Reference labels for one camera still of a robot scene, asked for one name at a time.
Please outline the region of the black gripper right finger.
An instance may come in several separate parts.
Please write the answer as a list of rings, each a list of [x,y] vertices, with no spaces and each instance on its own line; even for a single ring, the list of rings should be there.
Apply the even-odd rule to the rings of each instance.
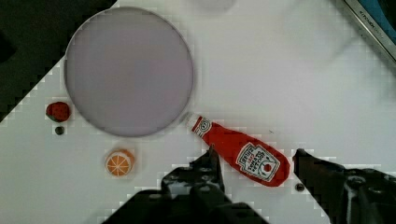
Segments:
[[[372,168],[347,169],[299,148],[294,173],[331,224],[396,224],[396,182]]]

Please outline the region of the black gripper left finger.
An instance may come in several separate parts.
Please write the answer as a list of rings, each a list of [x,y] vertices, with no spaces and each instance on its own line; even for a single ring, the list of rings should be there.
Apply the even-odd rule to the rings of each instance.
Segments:
[[[198,159],[191,161],[187,167],[177,167],[165,175],[161,189],[172,198],[188,195],[193,187],[209,185],[224,191],[219,154],[213,146]]]

